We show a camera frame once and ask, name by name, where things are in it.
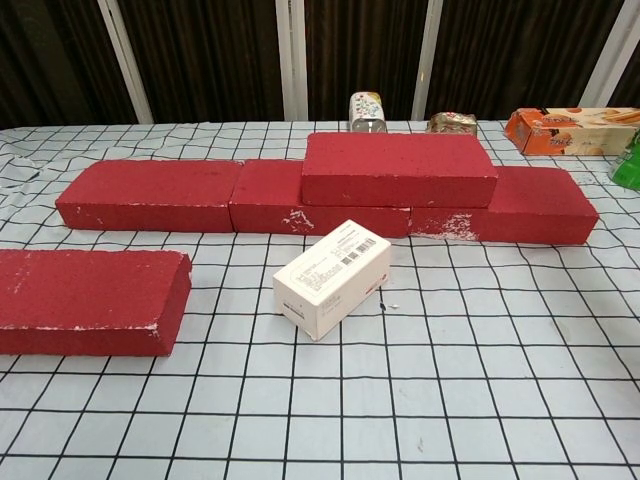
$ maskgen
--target checkered tablecloth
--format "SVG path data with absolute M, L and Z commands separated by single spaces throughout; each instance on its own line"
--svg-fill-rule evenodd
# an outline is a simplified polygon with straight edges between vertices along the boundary
M 493 161 L 571 172 L 589 243 L 394 240 L 391 280 L 318 344 L 271 291 L 316 238 L 71 231 L 54 200 L 98 160 L 296 160 L 346 123 L 0 132 L 1 248 L 194 263 L 168 358 L 0 356 L 0 480 L 640 478 L 640 196 L 613 158 L 525 158 L 503 126 L 480 122 Z

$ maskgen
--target white box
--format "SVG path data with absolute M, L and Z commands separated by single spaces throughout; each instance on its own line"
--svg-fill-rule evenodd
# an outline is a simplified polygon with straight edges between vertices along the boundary
M 273 276 L 276 311 L 315 341 L 389 278 L 391 244 L 348 220 Z

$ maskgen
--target barcode label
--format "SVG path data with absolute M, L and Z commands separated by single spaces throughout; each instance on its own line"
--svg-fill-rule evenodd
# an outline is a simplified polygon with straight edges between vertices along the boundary
M 356 252 L 351 252 L 349 255 L 347 255 L 346 257 L 344 257 L 342 260 L 340 260 L 342 263 L 344 263 L 345 265 L 349 265 L 351 262 L 353 262 L 356 258 L 358 258 L 360 255 L 358 255 Z
M 367 238 L 364 242 L 362 242 L 360 245 L 356 247 L 356 250 L 358 250 L 360 253 L 364 253 L 375 244 L 376 244 L 375 240 L 371 238 Z

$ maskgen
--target dark curtain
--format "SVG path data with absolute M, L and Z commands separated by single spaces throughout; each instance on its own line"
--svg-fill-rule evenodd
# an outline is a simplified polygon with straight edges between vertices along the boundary
M 119 3 L 156 122 L 283 118 L 275 2 Z
M 640 107 L 640 42 L 613 91 L 609 106 Z
M 428 0 L 305 0 L 309 118 L 347 118 L 380 93 L 387 119 L 411 116 Z
M 0 128 L 134 122 L 97 2 L 2 0 Z
M 575 106 L 623 0 L 445 0 L 425 116 Z

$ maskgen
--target red brick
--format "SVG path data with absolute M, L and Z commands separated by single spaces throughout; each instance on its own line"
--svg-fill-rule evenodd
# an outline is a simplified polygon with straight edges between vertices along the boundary
M 232 232 L 229 198 L 241 169 L 226 161 L 102 161 L 56 206 L 70 228 Z
M 409 209 L 302 204 L 301 175 L 302 162 L 248 161 L 229 204 L 236 231 L 326 235 L 351 219 L 383 237 L 408 234 Z
M 472 135 L 315 133 L 302 172 L 309 205 L 486 207 L 497 174 Z
M 558 168 L 497 170 L 487 209 L 415 208 L 411 234 L 555 245 L 587 241 L 598 214 L 569 173 Z
M 0 250 L 0 354 L 168 355 L 191 288 L 179 252 Z

